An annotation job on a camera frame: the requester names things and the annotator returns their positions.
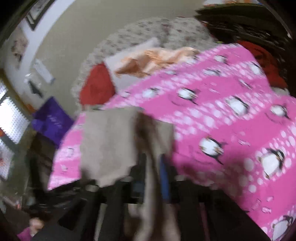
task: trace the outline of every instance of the framed picture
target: framed picture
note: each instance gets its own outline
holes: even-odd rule
[[[26,16],[26,20],[29,23],[29,26],[32,29],[32,31],[35,30],[43,15],[54,1],[55,0],[39,0],[31,8],[31,10]]]
[[[11,46],[11,53],[14,65],[17,69],[20,67],[22,58],[28,46],[28,39],[20,27],[17,27],[13,35],[13,44]]]

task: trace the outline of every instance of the white paper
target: white paper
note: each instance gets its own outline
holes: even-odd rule
[[[55,78],[48,71],[48,69],[45,67],[45,65],[41,62],[40,59],[35,59],[35,63],[33,65],[33,68],[36,69],[36,71],[42,76],[42,78],[47,83],[52,84],[52,82],[55,80]]]

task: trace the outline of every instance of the crumpled cloth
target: crumpled cloth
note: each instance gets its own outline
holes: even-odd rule
[[[173,125],[153,120],[138,107],[86,113],[81,144],[84,178],[108,186],[129,174],[138,152],[146,153],[143,204],[129,204],[124,230],[129,240],[180,240],[175,209],[163,203],[159,157],[172,152]]]
[[[198,50],[191,47],[182,47],[177,50],[152,48],[136,51],[121,60],[121,66],[115,74],[117,76],[128,74],[143,78],[171,64],[187,62],[198,53]]]

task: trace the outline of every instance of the orange blanket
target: orange blanket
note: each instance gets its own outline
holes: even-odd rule
[[[143,78],[154,71],[166,68],[170,64],[187,62],[198,54],[196,49],[183,47],[177,50],[152,48],[131,53],[121,60],[121,66],[115,71],[117,76],[128,74]]]

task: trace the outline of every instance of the pink penguin blanket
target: pink penguin blanket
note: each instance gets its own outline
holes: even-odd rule
[[[114,96],[175,126],[172,162],[195,183],[223,189],[271,240],[296,217],[296,99],[274,93],[253,55],[219,45]],[[48,189],[79,179],[82,113],[56,152]]]

